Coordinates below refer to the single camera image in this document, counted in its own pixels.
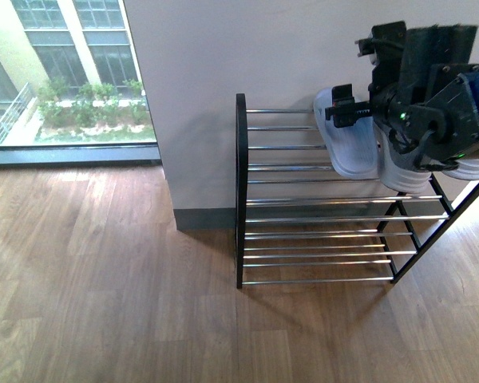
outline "green shrub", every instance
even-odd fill
[[[64,108],[55,101],[44,101],[39,105],[39,112],[44,117],[45,124],[60,128],[65,125]]]
[[[100,108],[101,110],[101,119],[108,124],[108,126],[117,126],[120,109],[119,109],[119,99],[115,96],[111,96],[108,101]]]
[[[40,102],[60,101],[67,94],[69,86],[65,82],[64,77],[56,77],[46,82],[38,91]]]
[[[138,80],[125,80],[123,84],[128,87],[131,91],[132,98],[141,98],[142,97],[142,90],[144,90],[144,86],[142,85],[142,81]]]
[[[94,126],[99,119],[96,107],[92,101],[77,100],[71,106],[71,114],[74,117],[78,128],[90,128]]]
[[[129,112],[135,125],[145,124],[148,121],[148,112],[144,100],[130,102]]]
[[[111,100],[112,97],[115,97],[117,95],[115,86],[113,86],[112,84],[108,84],[106,82],[103,84],[94,85],[93,91],[94,91],[94,96],[96,97],[96,100],[100,100],[100,101]]]
[[[94,87],[86,82],[79,88],[76,99],[78,101],[94,101],[96,99],[94,96]]]

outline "white sneaker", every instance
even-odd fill
[[[353,180],[378,178],[378,145],[373,119],[362,118],[353,126],[336,128],[333,120],[325,119],[325,108],[331,106],[331,88],[321,90],[314,100],[314,114],[334,170]]]
[[[373,124],[376,137],[380,143],[380,156],[378,161],[378,174],[382,183],[395,190],[396,192],[405,192],[409,194],[418,194],[423,192],[428,185],[431,177],[430,172],[413,172],[408,169],[400,168],[394,163],[392,155],[398,153],[392,149],[386,134]]]
[[[456,170],[443,171],[446,176],[458,180],[479,180],[479,160],[456,160],[460,166]]]

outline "wooden floor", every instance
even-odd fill
[[[479,382],[479,200],[396,286],[236,290],[161,168],[0,171],[0,382]]]

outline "balcony railing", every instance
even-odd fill
[[[25,112],[28,104],[33,98],[34,91],[27,82],[0,118],[0,144],[7,138],[10,130],[13,128],[14,124],[18,122],[19,117]]]

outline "shoe rack shelf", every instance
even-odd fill
[[[436,243],[457,218],[479,196],[479,183],[453,207],[437,177],[429,179],[429,195],[366,195],[342,197],[293,196],[251,197],[252,190],[274,185],[283,190],[290,185],[307,188],[322,185],[357,184],[378,180],[345,180],[330,163],[299,161],[275,162],[270,153],[280,151],[325,151],[318,144],[269,144],[249,146],[249,134],[311,134],[315,126],[250,126],[251,115],[311,114],[307,109],[247,109],[245,95],[236,95],[236,287],[280,283],[387,281],[397,283]],[[263,151],[265,160],[249,160]],[[323,178],[323,174],[332,178]],[[435,203],[441,214],[414,214],[415,203]],[[375,206],[381,214],[366,214]],[[357,215],[337,214],[360,211]],[[416,226],[428,223],[423,239]],[[401,248],[399,243],[407,241]]]

